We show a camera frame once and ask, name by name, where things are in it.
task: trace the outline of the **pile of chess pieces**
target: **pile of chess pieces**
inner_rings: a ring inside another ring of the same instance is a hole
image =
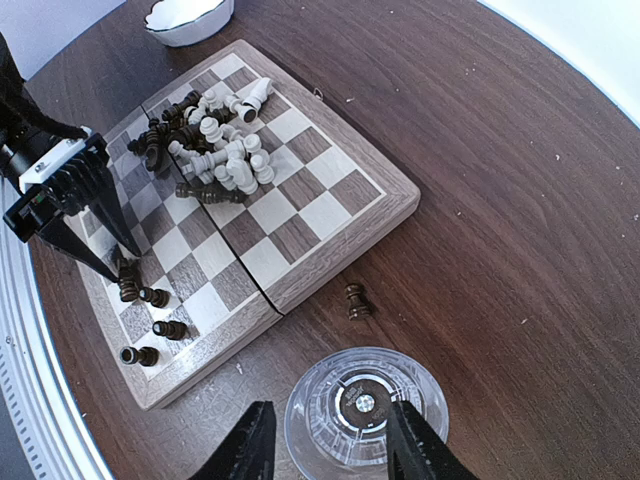
[[[124,258],[118,259],[118,286],[120,288],[120,300],[125,303],[135,302],[140,299],[150,303],[155,308],[166,308],[171,300],[171,294],[166,290],[154,289],[140,286],[139,272],[136,272],[134,264]],[[152,331],[159,337],[167,340],[182,340],[188,335],[188,328],[185,323],[174,320],[154,322]],[[120,351],[120,360],[125,365],[135,365],[152,367],[158,363],[160,354],[153,347],[124,347]]]
[[[149,130],[127,147],[146,157],[151,172],[160,169],[168,152],[183,164],[183,175],[200,179],[203,187],[178,184],[179,198],[195,197],[207,204],[241,203],[259,185],[271,183],[275,172],[260,137],[243,136],[229,122],[235,118],[255,121],[272,92],[272,83],[270,78],[258,80],[243,100],[236,95],[220,99],[213,88],[202,95],[192,91],[162,113],[163,122],[152,118]]]

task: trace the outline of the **folding chess board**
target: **folding chess board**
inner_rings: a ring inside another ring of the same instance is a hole
[[[176,198],[184,178],[170,159],[150,173],[127,151],[191,90],[213,87],[243,98],[261,77],[275,91],[251,124],[271,155],[272,184],[244,204],[201,205]],[[122,303],[115,284],[79,264],[96,317],[141,408],[162,407],[220,366],[362,255],[416,209],[420,192],[393,164],[321,100],[244,41],[182,75],[105,136],[109,168],[125,219],[143,256],[145,285],[172,294],[165,309]],[[115,270],[115,239],[86,211],[76,232]],[[156,320],[189,326],[189,338],[151,332]],[[122,347],[152,346],[153,367],[123,365]]]

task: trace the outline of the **white bowl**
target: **white bowl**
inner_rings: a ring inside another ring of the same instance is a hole
[[[194,43],[201,42],[202,40],[209,38],[211,35],[217,33],[224,27],[233,15],[235,0],[223,0],[218,6],[202,13],[197,18],[191,21],[181,23],[172,28],[158,28],[158,24],[162,22],[170,23],[166,19],[162,19],[161,22],[153,22],[153,16],[166,16],[167,9],[158,8],[165,2],[158,2],[152,8],[151,15],[147,16],[147,25],[145,29],[155,37],[160,43],[169,47],[184,47],[186,45],[193,45]]]

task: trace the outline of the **wooden table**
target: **wooden table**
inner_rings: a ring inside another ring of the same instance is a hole
[[[275,402],[277,478],[296,478],[282,434],[291,388],[328,354],[363,345],[433,373],[449,446],[481,478],[636,476],[640,137],[619,110],[475,2],[239,0],[221,34],[184,49],[145,34],[152,3],[130,0],[49,63],[29,84],[43,110],[106,133],[244,38],[319,88],[422,202],[220,370],[149,413],[126,389],[75,264],[34,241],[59,355],[118,478],[187,477],[255,399]],[[367,286],[372,320],[347,320],[348,281]]]

